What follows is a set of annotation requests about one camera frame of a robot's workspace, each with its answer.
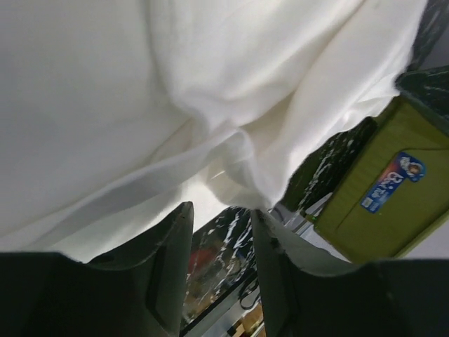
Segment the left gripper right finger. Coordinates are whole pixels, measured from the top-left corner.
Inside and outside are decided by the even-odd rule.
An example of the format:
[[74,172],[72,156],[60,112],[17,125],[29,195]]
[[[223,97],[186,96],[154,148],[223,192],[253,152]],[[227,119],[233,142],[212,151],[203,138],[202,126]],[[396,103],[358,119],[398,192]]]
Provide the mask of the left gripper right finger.
[[253,245],[268,336],[362,336],[344,277],[358,266],[334,257],[265,211],[251,213]]

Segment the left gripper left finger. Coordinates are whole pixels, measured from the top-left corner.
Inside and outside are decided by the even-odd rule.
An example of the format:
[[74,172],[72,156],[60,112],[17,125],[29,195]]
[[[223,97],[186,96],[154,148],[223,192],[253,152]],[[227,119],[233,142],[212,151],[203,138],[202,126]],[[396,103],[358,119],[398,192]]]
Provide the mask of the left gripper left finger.
[[92,259],[111,294],[106,336],[178,336],[192,245],[194,207],[182,202],[159,224]]

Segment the white t shirt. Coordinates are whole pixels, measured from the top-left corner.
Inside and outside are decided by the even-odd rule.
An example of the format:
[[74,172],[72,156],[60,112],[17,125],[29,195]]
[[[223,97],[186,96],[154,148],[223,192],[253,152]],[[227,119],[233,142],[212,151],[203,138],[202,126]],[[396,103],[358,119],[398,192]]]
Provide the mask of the white t shirt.
[[2,1],[1,250],[269,209],[397,95],[426,1]]

